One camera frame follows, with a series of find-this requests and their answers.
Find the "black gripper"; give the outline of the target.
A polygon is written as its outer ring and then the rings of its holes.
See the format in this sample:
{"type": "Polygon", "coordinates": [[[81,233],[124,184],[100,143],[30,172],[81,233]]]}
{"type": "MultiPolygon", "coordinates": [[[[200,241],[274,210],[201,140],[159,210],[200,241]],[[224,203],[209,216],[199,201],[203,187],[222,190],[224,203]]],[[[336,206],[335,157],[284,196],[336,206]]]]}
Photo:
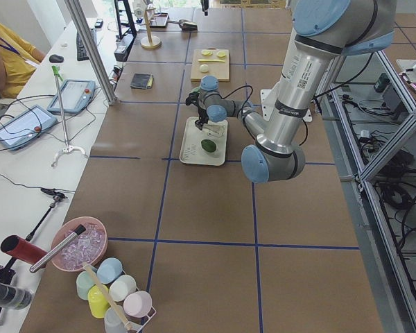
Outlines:
{"type": "Polygon", "coordinates": [[[205,124],[208,124],[209,117],[207,115],[206,109],[202,106],[202,102],[200,101],[198,96],[187,96],[185,100],[185,105],[190,106],[194,105],[198,109],[198,119],[195,120],[195,126],[199,130],[202,130],[205,124]]]}

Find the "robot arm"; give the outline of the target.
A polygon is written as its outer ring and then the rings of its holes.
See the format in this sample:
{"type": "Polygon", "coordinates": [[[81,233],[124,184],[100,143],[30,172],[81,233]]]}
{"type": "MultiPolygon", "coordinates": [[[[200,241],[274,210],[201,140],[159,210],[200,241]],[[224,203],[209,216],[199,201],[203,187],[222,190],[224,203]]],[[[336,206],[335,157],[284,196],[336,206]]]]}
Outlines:
{"type": "Polygon", "coordinates": [[[271,91],[275,100],[269,120],[251,102],[221,96],[218,79],[204,76],[185,101],[198,109],[197,127],[236,117],[254,137],[241,154],[241,166],[250,181],[298,176],[305,156],[293,139],[329,63],[338,56],[388,47],[393,41],[396,8],[396,1],[298,1],[281,77],[271,91]]]}

